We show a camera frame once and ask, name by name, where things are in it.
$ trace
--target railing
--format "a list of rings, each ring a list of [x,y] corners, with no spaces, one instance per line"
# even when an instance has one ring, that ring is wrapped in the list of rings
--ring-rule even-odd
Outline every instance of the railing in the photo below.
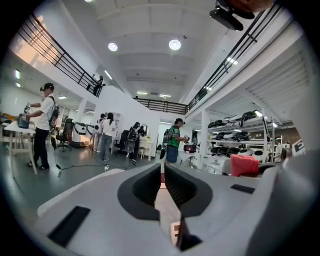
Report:
[[[180,115],[185,115],[187,113],[187,105],[180,103],[173,103],[162,100],[155,99],[144,99],[144,98],[133,98],[137,102],[140,102],[142,105],[147,107],[150,110],[175,113]]]
[[[26,19],[18,34],[52,65],[99,97],[101,87],[97,81],[66,52],[34,15]]]
[[[206,81],[204,86],[194,96],[188,104],[187,111],[190,111],[209,91],[211,91],[230,70],[238,64],[243,56],[246,55],[253,42],[257,43],[257,37],[266,28],[270,21],[275,17],[281,7],[275,4],[264,15],[265,11],[259,12],[249,28],[245,31],[240,40],[236,43],[230,53],[225,57],[223,62],[214,71],[210,78]]]

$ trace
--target round ceiling light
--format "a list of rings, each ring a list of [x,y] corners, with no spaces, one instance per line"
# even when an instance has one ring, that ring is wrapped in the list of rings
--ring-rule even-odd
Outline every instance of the round ceiling light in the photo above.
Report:
[[[176,50],[179,50],[179,49],[180,49],[181,43],[180,43],[179,40],[173,39],[173,40],[171,40],[171,41],[169,42],[169,47],[170,47],[170,49],[176,51]]]
[[[118,50],[118,46],[114,42],[109,43],[108,48],[112,52],[115,52],[116,50]]]

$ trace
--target floor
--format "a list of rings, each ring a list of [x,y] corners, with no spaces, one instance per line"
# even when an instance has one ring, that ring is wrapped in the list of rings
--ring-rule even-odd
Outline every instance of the floor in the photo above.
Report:
[[[105,164],[99,154],[89,148],[72,148],[63,152],[61,148],[56,151],[51,145],[46,145],[50,170],[38,170],[38,175],[28,168],[26,163],[30,160],[26,153],[18,153],[13,158],[15,179],[12,178],[8,142],[0,142],[0,166],[2,187],[7,201],[16,210],[25,222],[32,224],[37,219],[37,208],[71,187],[84,182],[105,171]],[[138,158],[137,164],[126,158],[126,155],[110,155],[109,170],[113,168],[130,170],[134,167],[155,163],[155,159],[148,161]]]

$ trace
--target green t-shirt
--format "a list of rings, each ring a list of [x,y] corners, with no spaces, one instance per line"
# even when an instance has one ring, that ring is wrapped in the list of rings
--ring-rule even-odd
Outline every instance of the green t-shirt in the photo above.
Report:
[[[179,148],[180,141],[175,139],[175,138],[179,138],[179,137],[180,137],[180,129],[179,129],[178,126],[173,125],[169,129],[169,138],[170,138],[170,140],[168,142],[168,145]]]

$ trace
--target shoe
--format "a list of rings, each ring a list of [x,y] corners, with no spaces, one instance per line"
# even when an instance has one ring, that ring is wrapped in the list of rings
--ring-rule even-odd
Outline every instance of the shoe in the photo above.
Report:
[[[41,165],[40,167],[39,167],[39,170],[46,170],[46,169],[49,169],[50,167],[49,167],[49,165],[48,166],[43,166],[43,165]]]
[[[28,163],[26,164],[26,166],[28,166],[28,167],[32,168],[32,162],[31,162],[31,161],[30,161],[30,162],[28,162]]]

